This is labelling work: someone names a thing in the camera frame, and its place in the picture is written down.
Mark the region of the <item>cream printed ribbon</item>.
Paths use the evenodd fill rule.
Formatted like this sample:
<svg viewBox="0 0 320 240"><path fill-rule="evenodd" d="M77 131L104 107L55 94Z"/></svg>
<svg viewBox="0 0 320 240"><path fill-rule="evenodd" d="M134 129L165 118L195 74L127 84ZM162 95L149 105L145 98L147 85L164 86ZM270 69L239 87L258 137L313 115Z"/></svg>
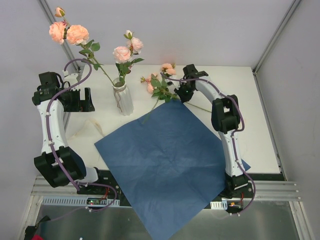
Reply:
<svg viewBox="0 0 320 240"><path fill-rule="evenodd" d="M72 136L70 136L68 138L68 140L74 139L76 137L79 137L81 134L83 134L85 131L87 131L90 127L89 125L92 125L95 130L102 136L104 137L105 134L103 132L102 126L100 125L100 123L94 119L94 118L88 118L85 120L83 126L81 127L80 130L78 130L75 134L73 134Z"/></svg>

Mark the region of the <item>white ribbed ceramic vase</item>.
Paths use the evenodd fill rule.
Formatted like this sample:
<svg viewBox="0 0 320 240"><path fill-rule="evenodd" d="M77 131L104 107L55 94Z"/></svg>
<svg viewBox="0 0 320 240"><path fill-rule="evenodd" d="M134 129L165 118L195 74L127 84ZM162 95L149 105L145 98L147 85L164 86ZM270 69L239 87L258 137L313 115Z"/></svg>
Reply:
<svg viewBox="0 0 320 240"><path fill-rule="evenodd" d="M130 89L126 83L120 81L117 77L113 80L113 96L116 106L123 116L129 116L134 111L134 105L130 93Z"/></svg>

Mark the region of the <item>blue wrapping paper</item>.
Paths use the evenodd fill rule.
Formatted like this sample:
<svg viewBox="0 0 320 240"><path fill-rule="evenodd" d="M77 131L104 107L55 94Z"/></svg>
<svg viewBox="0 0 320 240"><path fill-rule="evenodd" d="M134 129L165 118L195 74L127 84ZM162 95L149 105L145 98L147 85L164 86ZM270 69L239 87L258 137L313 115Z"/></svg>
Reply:
<svg viewBox="0 0 320 240"><path fill-rule="evenodd" d="M95 143L130 205L154 240L167 240L210 202L202 194L225 188L222 141L184 104L163 103ZM199 198L143 200L134 190L181 187Z"/></svg>

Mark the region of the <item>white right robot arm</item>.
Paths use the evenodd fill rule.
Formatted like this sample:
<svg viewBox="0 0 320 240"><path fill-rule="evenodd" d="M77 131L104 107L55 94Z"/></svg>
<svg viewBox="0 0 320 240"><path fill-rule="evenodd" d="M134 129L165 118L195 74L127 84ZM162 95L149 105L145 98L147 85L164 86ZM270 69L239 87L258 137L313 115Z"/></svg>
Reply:
<svg viewBox="0 0 320 240"><path fill-rule="evenodd" d="M223 93L208 73L198 71L194 64L186 65L183 73L174 91L183 103L191 100L194 91L201 92L211 103L211 124L220 136L225 157L225 189L220 195L227 199L237 197L248 186L238 145L238 132L244 130L238 97Z"/></svg>

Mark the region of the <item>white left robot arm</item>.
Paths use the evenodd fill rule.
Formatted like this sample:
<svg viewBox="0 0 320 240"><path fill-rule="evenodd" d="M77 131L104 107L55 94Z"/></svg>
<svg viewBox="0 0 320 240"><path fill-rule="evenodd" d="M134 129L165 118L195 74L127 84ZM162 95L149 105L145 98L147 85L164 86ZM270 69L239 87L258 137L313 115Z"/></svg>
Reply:
<svg viewBox="0 0 320 240"><path fill-rule="evenodd" d="M32 97L42 125L42 148L34 165L53 187L63 187L71 181L88 183L88 188L99 195L105 191L106 183L99 178L98 169L87 167L83 159L68 145L64 124L65 113L94 112L91 90L84 89L81 99L76 85L80 76L63 71L39 74L40 86Z"/></svg>

